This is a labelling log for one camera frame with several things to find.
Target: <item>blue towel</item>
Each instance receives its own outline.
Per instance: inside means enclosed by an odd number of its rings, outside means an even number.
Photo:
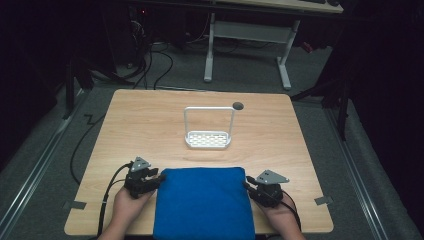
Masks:
[[[165,169],[153,237],[157,240],[253,240],[243,168]]]

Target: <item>hand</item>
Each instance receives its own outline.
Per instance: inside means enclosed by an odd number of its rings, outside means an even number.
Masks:
[[[124,239],[128,227],[140,215],[144,205],[155,191],[144,193],[138,199],[133,199],[129,190],[122,187],[115,195],[112,220],[99,237],[99,240]]]
[[[282,201],[296,211],[296,206],[293,200],[284,193]],[[303,240],[305,237],[297,225],[296,218],[293,213],[283,204],[278,204],[275,208],[264,207],[258,204],[258,207],[263,211],[271,226],[280,233],[285,240]]]

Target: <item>white desk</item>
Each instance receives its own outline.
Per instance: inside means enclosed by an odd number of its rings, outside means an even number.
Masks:
[[[321,13],[341,13],[343,8],[333,7],[328,3],[310,3],[299,0],[216,0],[218,2],[248,4],[264,7],[284,8],[298,11],[314,11]],[[205,82],[212,81],[213,75],[213,42],[215,37],[225,37],[243,40],[263,41],[285,44],[281,55],[277,57],[277,66],[280,71],[283,87],[291,89],[289,76],[286,69],[286,60],[293,45],[294,38],[300,24],[300,20],[294,21],[291,27],[274,27],[237,22],[215,21],[215,14],[211,14],[209,31],[209,48],[206,56]]]

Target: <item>black cable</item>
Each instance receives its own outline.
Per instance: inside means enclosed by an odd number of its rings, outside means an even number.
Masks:
[[[166,47],[165,47],[165,48],[163,48],[163,49],[160,49],[160,50],[155,50],[155,52],[164,52],[164,51],[168,50],[168,48],[169,48],[169,43],[166,43],[166,42],[163,42],[163,43],[154,43],[153,45],[162,45],[162,44],[165,44],[165,45],[166,45]]]
[[[168,57],[169,58],[169,60],[171,60],[171,65],[169,66],[169,68],[168,68],[168,70],[166,70],[166,72],[165,73],[163,73],[158,79],[156,79],[156,81],[155,81],[155,83],[153,84],[153,90],[156,90],[156,85],[158,84],[158,82],[159,82],[159,80],[163,77],[163,76],[165,76],[169,71],[171,71],[171,68],[172,68],[172,66],[174,65],[174,60],[172,60],[172,58],[168,55],[168,54],[166,54],[166,53],[163,53],[163,52],[154,52],[154,53],[159,53],[159,54],[162,54],[162,55],[164,55],[164,56],[166,56],[166,57]]]
[[[140,74],[145,69],[146,63],[145,63],[145,61],[143,59],[140,59],[139,62],[140,63],[138,64],[137,69],[134,70],[132,73],[129,73],[129,74],[127,74],[125,76],[122,76],[122,77],[120,77],[120,76],[118,76],[118,77],[121,78],[121,79],[123,79],[123,80],[127,80],[129,78],[135,77],[138,74]],[[97,75],[96,73],[94,73],[92,71],[90,71],[90,73],[91,73],[91,76],[93,78],[97,79],[97,80],[100,80],[100,81],[113,81],[112,79],[110,79],[108,77],[99,76],[99,75]]]
[[[191,48],[191,49],[195,49],[195,50],[202,50],[202,49],[205,49],[209,46],[209,43],[202,43],[203,41],[205,41],[207,39],[208,38],[203,38],[203,39],[200,39],[196,42],[186,43],[185,46],[188,47],[188,48]],[[200,45],[200,44],[202,45],[201,47],[193,47],[192,46],[192,45]]]
[[[115,174],[113,175],[112,179],[109,182],[109,185],[106,189],[105,195],[103,196],[102,207],[100,209],[99,227],[97,229],[97,237],[99,237],[102,234],[102,231],[103,231],[103,221],[104,221],[104,216],[105,216],[105,212],[106,212],[107,199],[109,198],[109,191],[112,188],[113,184],[120,181],[120,180],[118,180],[118,181],[114,182],[115,178],[119,174],[119,172],[121,172],[122,169],[124,169],[126,167],[130,168],[132,166],[132,164],[133,164],[133,162],[122,165],[118,170],[116,170]]]
[[[75,176],[75,173],[74,173],[74,167],[73,167],[73,164],[74,164],[75,154],[76,154],[76,152],[77,152],[77,150],[78,150],[79,146],[81,145],[82,141],[84,140],[84,138],[85,138],[85,137],[87,136],[87,134],[90,132],[90,130],[91,130],[91,129],[93,129],[93,127],[94,127],[94,126],[96,126],[96,124],[97,124],[97,123],[99,123],[99,122],[100,122],[100,120],[102,120],[105,116],[106,116],[106,114],[103,114],[103,116],[101,116],[99,119],[97,119],[97,121],[95,121],[94,123],[92,123],[92,125],[90,126],[90,128],[88,128],[88,129],[87,129],[87,131],[85,131],[84,135],[80,138],[80,140],[78,141],[77,145],[76,145],[76,146],[75,146],[75,148],[74,148],[74,152],[72,153],[71,161],[70,161],[70,163],[69,163],[69,167],[70,167],[70,169],[71,169],[71,175],[72,175],[72,178],[75,180],[75,182],[76,182],[78,185],[80,185],[80,184],[81,184],[81,181],[77,179],[77,177]]]
[[[143,85],[144,85],[144,88],[147,90],[147,73],[149,72],[150,67],[152,66],[152,46],[150,46],[149,56],[150,56],[149,66],[147,67],[147,70],[145,69],[143,75],[134,84],[133,89],[137,88],[138,84],[140,84],[140,82],[144,79]]]
[[[283,204],[284,206],[286,206],[290,210],[290,212],[293,213],[294,218],[296,219],[296,222],[297,222],[297,226],[299,226],[299,230],[302,231],[302,224],[300,222],[299,214],[297,213],[296,203],[293,201],[293,198],[287,192],[283,191],[283,193],[285,193],[290,198],[290,200],[293,202],[295,209],[293,209],[292,207],[290,207],[287,203],[285,203],[283,201],[280,201],[280,203]]]
[[[238,49],[238,47],[239,47],[239,41],[237,41],[237,40],[232,40],[232,39],[230,39],[230,42],[235,42],[235,46],[234,46],[234,48],[233,49],[231,49],[231,50],[229,50],[229,51],[220,51],[220,50],[218,50],[217,48],[213,48],[214,49],[214,51],[215,52],[218,52],[218,53],[232,53],[232,52],[234,52],[235,50],[237,50]]]
[[[262,44],[261,46],[255,46],[255,45],[252,45],[252,44],[247,44],[247,43],[243,43],[243,42],[239,41],[239,44],[240,44],[241,46],[243,46],[243,47],[247,47],[247,48],[257,48],[257,49],[262,49],[262,48],[267,47],[268,45],[275,45],[276,43],[273,43],[273,42],[267,42],[267,43]]]
[[[116,180],[115,182],[112,183],[112,185],[115,185],[115,183],[119,183],[119,182],[123,182],[123,181],[125,181],[125,179]]]
[[[199,37],[197,37],[196,39],[194,39],[192,41],[186,42],[186,45],[190,44],[190,43],[197,42],[197,41],[202,41],[204,39],[208,39],[207,37],[203,37],[203,35],[205,34],[206,30],[208,29],[210,19],[211,19],[211,13],[208,13],[208,17],[206,18],[205,26],[203,27],[203,31],[200,33]]]

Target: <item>wooden table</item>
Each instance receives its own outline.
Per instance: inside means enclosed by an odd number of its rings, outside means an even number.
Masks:
[[[184,109],[188,106],[232,106],[237,111],[232,141],[225,150],[193,150],[185,143]],[[200,115],[211,125],[228,127],[226,116]],[[65,225],[69,235],[95,235],[103,195],[115,171],[141,156],[152,167],[243,167],[257,177],[270,169],[290,179],[283,183],[295,200],[304,232],[330,232],[333,223],[327,206],[317,205],[323,196],[292,103],[283,94],[118,90],[115,92],[99,133],[75,201],[87,203],[84,210],[72,209]],[[124,179],[124,170],[117,179]],[[115,184],[108,200],[105,226],[111,218],[114,195],[123,184]],[[129,234],[151,235],[156,194]],[[252,202],[255,232],[272,233],[260,209]]]

